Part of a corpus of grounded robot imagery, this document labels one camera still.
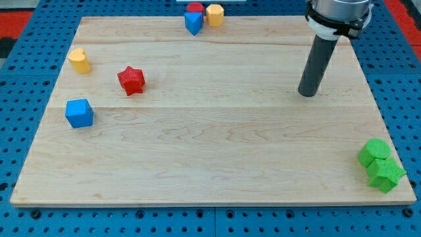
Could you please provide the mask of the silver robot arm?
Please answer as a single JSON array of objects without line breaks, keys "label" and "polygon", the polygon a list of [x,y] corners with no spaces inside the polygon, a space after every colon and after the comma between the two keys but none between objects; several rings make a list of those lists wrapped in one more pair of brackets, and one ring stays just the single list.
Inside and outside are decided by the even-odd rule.
[{"label": "silver robot arm", "polygon": [[356,39],[369,25],[373,6],[371,0],[311,0],[305,18],[323,40]]}]

